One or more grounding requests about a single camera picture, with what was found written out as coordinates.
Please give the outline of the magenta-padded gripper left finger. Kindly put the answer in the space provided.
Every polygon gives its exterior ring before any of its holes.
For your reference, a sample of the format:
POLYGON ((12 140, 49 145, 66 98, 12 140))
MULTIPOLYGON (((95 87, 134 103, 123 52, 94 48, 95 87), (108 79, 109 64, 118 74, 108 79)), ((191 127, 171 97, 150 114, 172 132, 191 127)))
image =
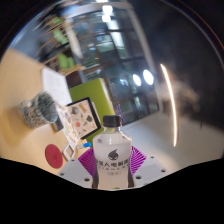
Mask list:
POLYGON ((78 159, 70 159, 59 171, 58 176, 84 188, 97 187, 96 162, 90 148, 78 159))

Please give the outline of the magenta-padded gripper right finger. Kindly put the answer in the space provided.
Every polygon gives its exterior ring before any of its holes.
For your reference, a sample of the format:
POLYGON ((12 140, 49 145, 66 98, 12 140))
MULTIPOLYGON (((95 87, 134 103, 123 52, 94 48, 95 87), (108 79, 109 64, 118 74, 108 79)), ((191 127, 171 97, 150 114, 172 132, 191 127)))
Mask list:
POLYGON ((147 156, 132 147, 129 162, 128 187, 140 188, 167 175, 167 169, 155 156, 147 156))

